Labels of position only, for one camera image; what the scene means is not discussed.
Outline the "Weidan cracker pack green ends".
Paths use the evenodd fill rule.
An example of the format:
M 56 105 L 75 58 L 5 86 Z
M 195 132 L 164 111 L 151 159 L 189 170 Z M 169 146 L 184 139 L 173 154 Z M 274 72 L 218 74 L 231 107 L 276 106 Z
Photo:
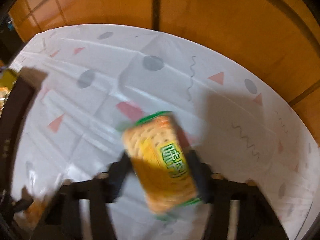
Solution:
M 152 213 L 161 216 L 200 201 L 171 112 L 140 119 L 121 139 Z

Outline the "clear layered cake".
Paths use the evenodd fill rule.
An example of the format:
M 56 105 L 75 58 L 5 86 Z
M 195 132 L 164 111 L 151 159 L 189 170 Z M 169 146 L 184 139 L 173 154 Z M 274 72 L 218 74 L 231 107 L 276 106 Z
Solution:
M 31 172 L 27 178 L 28 183 L 22 188 L 22 198 L 33 202 L 23 211 L 23 214 L 27 229 L 34 230 L 57 189 L 61 186 L 62 174 L 58 174 L 57 178 L 46 184 L 38 193 L 35 190 L 37 174 Z

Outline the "gold metal tin box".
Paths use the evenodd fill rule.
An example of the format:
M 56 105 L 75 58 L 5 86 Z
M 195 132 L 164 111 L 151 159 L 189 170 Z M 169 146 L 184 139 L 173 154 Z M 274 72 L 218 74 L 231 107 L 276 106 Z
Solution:
M 1 114 L 1 191 L 11 191 L 16 152 L 26 117 L 48 74 L 36 68 L 23 67 L 19 72 L 5 69 L 1 87 L 10 94 Z

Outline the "clear bag yellow-edged snacks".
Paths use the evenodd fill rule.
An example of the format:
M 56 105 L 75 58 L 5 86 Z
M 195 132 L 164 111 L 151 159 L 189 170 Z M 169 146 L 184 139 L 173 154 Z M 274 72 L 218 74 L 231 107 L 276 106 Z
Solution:
M 0 88 L 0 115 L 3 112 L 3 108 L 10 94 L 10 90 L 7 87 Z

